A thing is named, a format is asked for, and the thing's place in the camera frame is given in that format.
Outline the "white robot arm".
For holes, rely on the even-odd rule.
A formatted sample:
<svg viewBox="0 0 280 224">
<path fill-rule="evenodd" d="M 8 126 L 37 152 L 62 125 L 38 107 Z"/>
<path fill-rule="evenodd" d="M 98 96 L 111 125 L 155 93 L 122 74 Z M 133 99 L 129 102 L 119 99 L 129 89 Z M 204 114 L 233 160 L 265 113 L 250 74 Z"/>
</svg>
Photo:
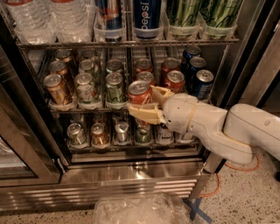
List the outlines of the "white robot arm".
<svg viewBox="0 0 280 224">
<path fill-rule="evenodd" d="M 154 102 L 128 103 L 129 114 L 171 131 L 190 133 L 213 154 L 239 165 L 252 161 L 256 148 L 280 159 L 280 117 L 248 104 L 215 107 L 189 94 L 154 87 Z"/>
</svg>

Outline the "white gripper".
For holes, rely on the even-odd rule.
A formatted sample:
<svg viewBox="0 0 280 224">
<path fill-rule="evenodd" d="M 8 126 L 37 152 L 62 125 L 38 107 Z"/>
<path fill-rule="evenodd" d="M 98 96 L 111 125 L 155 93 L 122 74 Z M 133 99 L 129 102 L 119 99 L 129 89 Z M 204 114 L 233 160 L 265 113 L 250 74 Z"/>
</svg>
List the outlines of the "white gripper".
<svg viewBox="0 0 280 224">
<path fill-rule="evenodd" d="M 129 114 L 146 123 L 165 123 L 169 130 L 185 134 L 188 120 L 198 99 L 189 94 L 174 94 L 165 87 L 152 86 L 151 89 L 154 102 L 143 105 L 129 102 Z"/>
</svg>

